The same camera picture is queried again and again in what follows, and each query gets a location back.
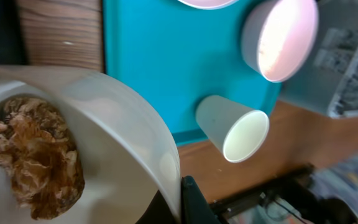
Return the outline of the teal serving tray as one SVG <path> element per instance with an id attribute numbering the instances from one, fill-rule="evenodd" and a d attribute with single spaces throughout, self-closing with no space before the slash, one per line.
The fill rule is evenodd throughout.
<path id="1" fill-rule="evenodd" d="M 202 10 L 179 1 L 104 0 L 106 73 L 145 98 L 177 145 L 203 141 L 198 103 L 223 96 L 271 113 L 280 84 L 242 59 L 241 29 L 256 0 Z"/>

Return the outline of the grey dishwasher rack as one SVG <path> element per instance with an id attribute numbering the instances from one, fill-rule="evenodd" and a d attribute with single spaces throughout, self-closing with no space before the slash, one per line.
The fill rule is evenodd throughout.
<path id="1" fill-rule="evenodd" d="M 319 29 L 279 99 L 334 119 L 358 117 L 358 0 L 318 1 Z"/>

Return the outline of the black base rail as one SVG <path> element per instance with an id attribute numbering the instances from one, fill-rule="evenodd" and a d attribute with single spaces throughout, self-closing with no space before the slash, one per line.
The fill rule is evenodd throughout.
<path id="1" fill-rule="evenodd" d="M 280 217 L 267 215 L 275 222 L 292 216 L 302 223 L 358 223 L 345 201 L 337 197 L 318 198 L 312 193 L 313 172 L 314 166 L 307 164 L 209 206 L 223 223 L 250 208 L 260 207 L 268 212 L 272 205 L 286 211 Z"/>

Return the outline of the brown food scrap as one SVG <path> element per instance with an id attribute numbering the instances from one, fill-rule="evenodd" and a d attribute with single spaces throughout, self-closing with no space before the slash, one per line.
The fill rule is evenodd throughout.
<path id="1" fill-rule="evenodd" d="M 0 167 L 20 207 L 51 220 L 81 197 L 85 180 L 77 146 L 59 110 L 41 98 L 7 100 L 0 120 Z"/>

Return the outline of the white bowl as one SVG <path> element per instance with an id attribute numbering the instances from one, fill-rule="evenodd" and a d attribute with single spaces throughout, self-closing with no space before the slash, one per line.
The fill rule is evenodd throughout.
<path id="1" fill-rule="evenodd" d="M 71 131 L 85 178 L 82 196 L 54 223 L 135 223 L 156 194 L 152 223 L 181 220 L 180 159 L 154 108 L 120 81 L 72 67 L 0 65 L 0 109 L 13 96 L 55 105 Z"/>

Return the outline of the white cup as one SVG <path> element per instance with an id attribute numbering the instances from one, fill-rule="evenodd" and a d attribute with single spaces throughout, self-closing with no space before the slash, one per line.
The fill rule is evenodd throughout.
<path id="1" fill-rule="evenodd" d="M 250 158 L 265 141 L 270 128 L 266 113 L 227 98 L 212 95 L 201 100 L 196 122 L 231 163 Z"/>

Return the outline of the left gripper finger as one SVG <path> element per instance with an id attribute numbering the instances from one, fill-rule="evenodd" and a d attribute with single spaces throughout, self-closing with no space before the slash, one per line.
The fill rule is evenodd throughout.
<path id="1" fill-rule="evenodd" d="M 192 176 L 181 179 L 181 222 L 220 224 Z"/>

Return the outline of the black tray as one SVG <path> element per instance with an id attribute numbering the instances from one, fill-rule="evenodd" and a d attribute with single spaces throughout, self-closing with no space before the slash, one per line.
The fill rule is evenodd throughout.
<path id="1" fill-rule="evenodd" d="M 27 64 L 16 1 L 0 0 L 0 65 Z"/>

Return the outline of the pink bowl with rice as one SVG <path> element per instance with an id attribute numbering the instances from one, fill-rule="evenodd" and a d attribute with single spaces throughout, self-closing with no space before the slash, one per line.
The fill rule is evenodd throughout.
<path id="1" fill-rule="evenodd" d="M 270 82 L 289 79 L 313 48 L 318 20 L 315 0 L 270 0 L 258 4 L 242 29 L 243 60 Z"/>

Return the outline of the large white plate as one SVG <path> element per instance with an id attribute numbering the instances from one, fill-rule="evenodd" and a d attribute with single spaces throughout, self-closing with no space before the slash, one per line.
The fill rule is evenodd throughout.
<path id="1" fill-rule="evenodd" d="M 228 7 L 238 0 L 178 0 L 179 2 L 197 9 L 214 10 Z"/>

